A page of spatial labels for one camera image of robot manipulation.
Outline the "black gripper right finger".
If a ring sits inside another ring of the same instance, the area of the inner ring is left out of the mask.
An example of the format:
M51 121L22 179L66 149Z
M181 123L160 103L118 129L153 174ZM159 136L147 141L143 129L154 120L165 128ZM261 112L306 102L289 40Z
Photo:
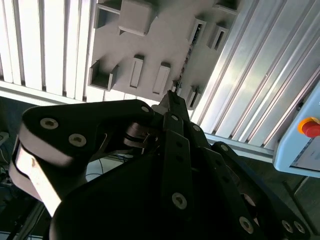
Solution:
M308 240L303 221L246 165L227 144L209 144L202 129L190 121L185 100L174 97L174 112L183 120L192 158L208 197L207 223L219 240Z

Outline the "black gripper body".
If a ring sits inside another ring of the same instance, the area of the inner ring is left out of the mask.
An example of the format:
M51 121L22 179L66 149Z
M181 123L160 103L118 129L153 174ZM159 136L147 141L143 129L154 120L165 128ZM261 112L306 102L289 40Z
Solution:
M236 214L202 153L150 154L70 193L53 240L235 240Z

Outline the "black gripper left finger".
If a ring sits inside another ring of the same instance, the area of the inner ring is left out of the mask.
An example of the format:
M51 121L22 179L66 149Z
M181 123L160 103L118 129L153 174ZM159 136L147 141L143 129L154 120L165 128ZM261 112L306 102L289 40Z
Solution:
M131 99L32 107L21 117L9 175L51 216L86 182L88 164L110 155L158 158L165 186L179 162L191 176L189 122L185 100L173 91L153 106Z

